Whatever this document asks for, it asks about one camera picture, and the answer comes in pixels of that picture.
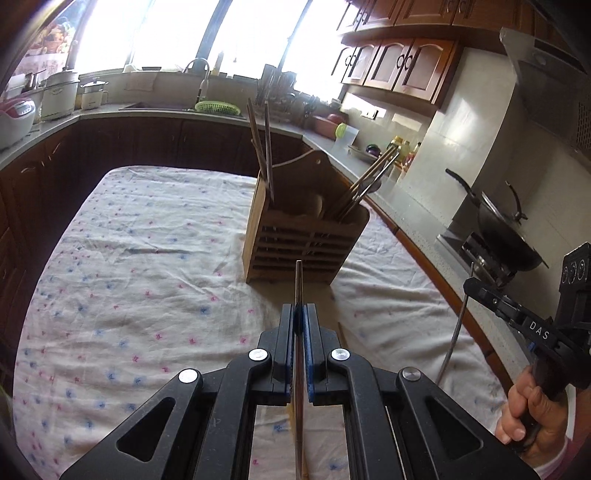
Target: green basket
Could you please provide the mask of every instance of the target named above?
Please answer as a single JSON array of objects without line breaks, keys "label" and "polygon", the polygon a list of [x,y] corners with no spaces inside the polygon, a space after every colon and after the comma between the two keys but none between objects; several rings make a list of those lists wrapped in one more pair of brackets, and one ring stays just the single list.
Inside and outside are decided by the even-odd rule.
[{"label": "green basket", "polygon": [[236,105],[226,102],[199,102],[195,105],[198,113],[213,113],[215,115],[240,115],[240,109]]}]

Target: upper cabinet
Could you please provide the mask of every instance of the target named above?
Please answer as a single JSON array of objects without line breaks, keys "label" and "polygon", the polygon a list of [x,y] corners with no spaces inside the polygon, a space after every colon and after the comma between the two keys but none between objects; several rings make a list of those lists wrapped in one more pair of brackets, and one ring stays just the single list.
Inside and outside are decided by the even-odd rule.
[{"label": "upper cabinet", "polygon": [[450,25],[456,13],[457,0],[404,0],[397,25]]},{"label": "upper cabinet", "polygon": [[499,31],[502,27],[532,32],[533,9],[521,0],[460,0],[454,25]]},{"label": "upper cabinet", "polygon": [[357,48],[355,48],[355,52],[353,53],[345,77],[343,78],[343,83],[363,85],[376,53],[378,52],[379,45],[379,40],[368,41],[360,43]]},{"label": "upper cabinet", "polygon": [[358,30],[392,27],[404,0],[370,0],[361,14]]},{"label": "upper cabinet", "polygon": [[383,40],[364,85],[392,90],[412,44],[411,38]]},{"label": "upper cabinet", "polygon": [[450,40],[415,39],[394,91],[438,103],[435,94],[453,50],[454,42]]},{"label": "upper cabinet", "polygon": [[344,0],[343,1],[343,15],[337,25],[338,33],[347,33],[357,29],[361,22],[364,7],[368,0]]}]

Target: countertop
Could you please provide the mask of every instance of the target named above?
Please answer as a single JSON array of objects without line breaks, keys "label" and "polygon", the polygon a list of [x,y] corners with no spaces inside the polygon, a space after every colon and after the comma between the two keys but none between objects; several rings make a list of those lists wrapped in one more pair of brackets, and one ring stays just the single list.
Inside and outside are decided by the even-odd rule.
[{"label": "countertop", "polygon": [[[39,143],[45,138],[53,135],[55,132],[72,125],[80,119],[89,118],[109,118],[123,116],[146,116],[146,117],[168,117],[185,118],[198,121],[210,121],[223,124],[248,126],[248,120],[242,118],[231,118],[216,115],[206,115],[203,113],[165,111],[165,110],[121,110],[128,106],[108,104],[89,111],[75,111],[74,114],[49,122],[42,122],[33,125],[33,129],[19,143],[0,152],[0,170],[8,165],[12,160]],[[257,121],[262,128],[262,121]],[[291,137],[301,138],[304,143],[315,149],[326,152],[330,161],[341,173],[349,180],[356,181],[367,170],[368,165],[348,154],[346,150],[335,149],[335,142],[325,138],[317,133],[302,130],[291,124],[273,123],[271,131]],[[421,252],[435,266],[443,278],[454,289],[456,294],[463,298],[463,282],[468,277],[468,273],[458,271],[456,265],[450,261],[449,257],[444,255],[440,249],[436,248],[437,236],[443,233],[446,228],[425,208],[414,200],[400,185],[396,182],[385,179],[381,188],[370,195],[371,199],[396,223],[402,231],[415,243]],[[525,353],[521,349],[515,336],[509,327],[500,318],[492,312],[482,307],[475,301],[468,302],[468,310],[478,322],[478,325],[490,341],[491,345],[499,355],[508,374],[513,380],[517,378],[523,368],[529,364]]]}]

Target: wooden stick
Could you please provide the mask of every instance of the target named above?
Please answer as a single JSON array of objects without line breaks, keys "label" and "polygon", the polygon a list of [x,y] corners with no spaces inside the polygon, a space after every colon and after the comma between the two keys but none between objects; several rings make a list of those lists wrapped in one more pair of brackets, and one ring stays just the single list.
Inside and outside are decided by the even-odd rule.
[{"label": "wooden stick", "polygon": [[273,153],[271,151],[271,120],[269,117],[269,102],[265,101],[265,150],[267,154],[267,183],[271,194],[271,203],[275,203],[275,189],[273,188]]},{"label": "wooden stick", "polygon": [[261,145],[261,137],[259,137],[258,127],[256,125],[256,118],[255,118],[255,109],[252,106],[252,101],[248,98],[248,104],[246,106],[248,110],[248,120],[251,124],[251,134],[252,134],[252,145],[255,147],[256,152],[256,159],[259,162],[259,168],[261,169],[261,176],[265,181],[265,186],[267,189],[269,188],[269,184],[267,182],[267,165],[265,162],[265,156],[262,152],[262,145]]}]

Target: hand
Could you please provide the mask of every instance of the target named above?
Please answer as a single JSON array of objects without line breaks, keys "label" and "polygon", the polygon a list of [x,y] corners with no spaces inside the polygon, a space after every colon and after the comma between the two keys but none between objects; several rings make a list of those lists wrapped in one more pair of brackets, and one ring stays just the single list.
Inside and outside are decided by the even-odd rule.
[{"label": "hand", "polygon": [[519,442],[525,437],[525,428],[519,421],[528,408],[530,415],[541,425],[535,442],[521,455],[530,466],[543,465],[555,458],[564,446],[564,436],[569,419],[566,394],[558,401],[551,401],[535,384],[531,367],[517,378],[509,390],[509,401],[503,405],[503,415],[496,424],[495,436],[504,444]]}]

